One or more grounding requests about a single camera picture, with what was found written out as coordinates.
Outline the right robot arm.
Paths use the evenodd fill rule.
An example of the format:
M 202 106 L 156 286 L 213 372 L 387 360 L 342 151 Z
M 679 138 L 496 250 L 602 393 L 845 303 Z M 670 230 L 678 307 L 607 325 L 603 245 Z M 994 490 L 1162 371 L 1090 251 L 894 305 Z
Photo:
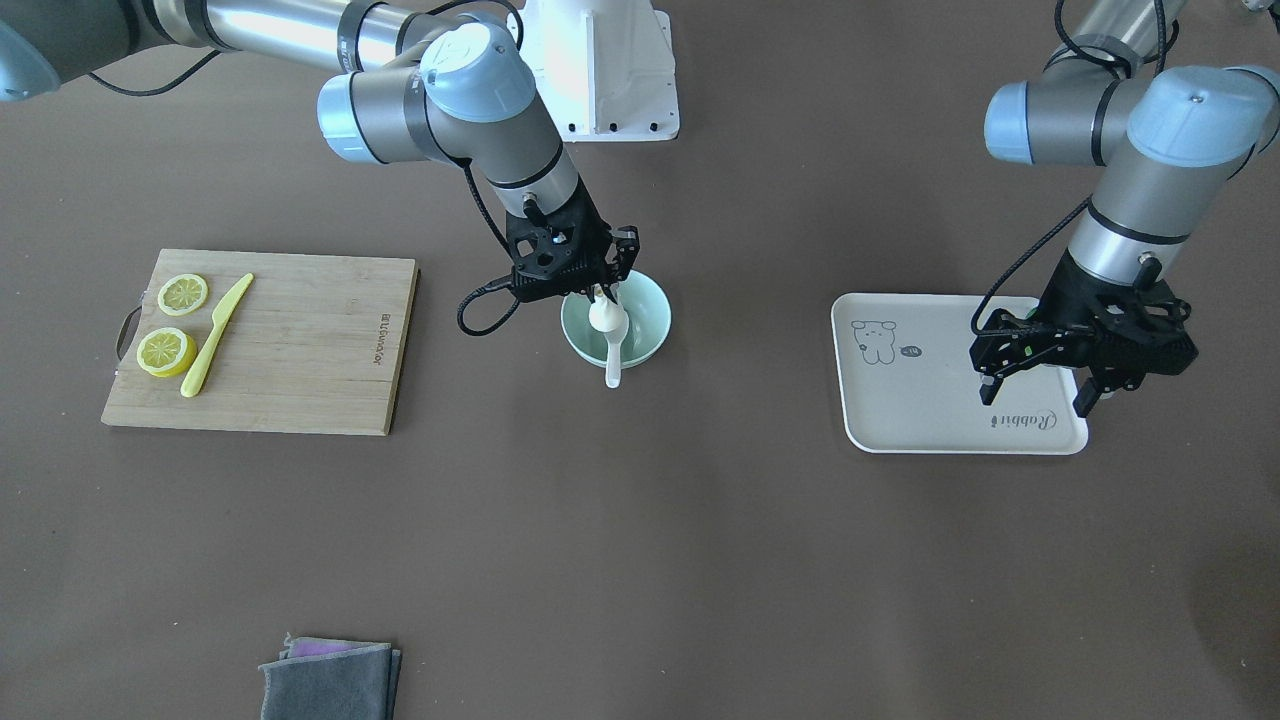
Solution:
M 168 44 L 330 70 L 317 122 L 348 161 L 433 160 L 481 173 L 506 210 L 521 302 L 609 293 L 639 251 L 598 213 L 508 26 L 388 1 L 5 1 L 3 100 Z

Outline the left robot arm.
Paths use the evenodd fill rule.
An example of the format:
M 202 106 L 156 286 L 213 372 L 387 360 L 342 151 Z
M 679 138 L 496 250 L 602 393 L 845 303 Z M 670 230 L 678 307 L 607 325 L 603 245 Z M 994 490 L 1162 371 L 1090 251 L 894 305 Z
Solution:
M 1074 409 L 1176 375 L 1198 355 L 1165 275 L 1224 184 L 1277 141 L 1277 74 L 1165 65 L 1179 1 L 1097 1 L 1038 79 L 1004 86 L 986 145 L 1005 161 L 1097 165 L 1068 249 L 1027 316 L 978 309 L 980 400 L 1041 364 L 1089 370 Z

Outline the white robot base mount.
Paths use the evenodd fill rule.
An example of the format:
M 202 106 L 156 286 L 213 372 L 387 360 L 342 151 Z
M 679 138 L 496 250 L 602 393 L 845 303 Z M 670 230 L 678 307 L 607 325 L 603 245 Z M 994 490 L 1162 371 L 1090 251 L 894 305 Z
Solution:
M 566 143 L 678 136 L 667 13 L 649 1 L 527 1 L 518 18 L 521 56 Z

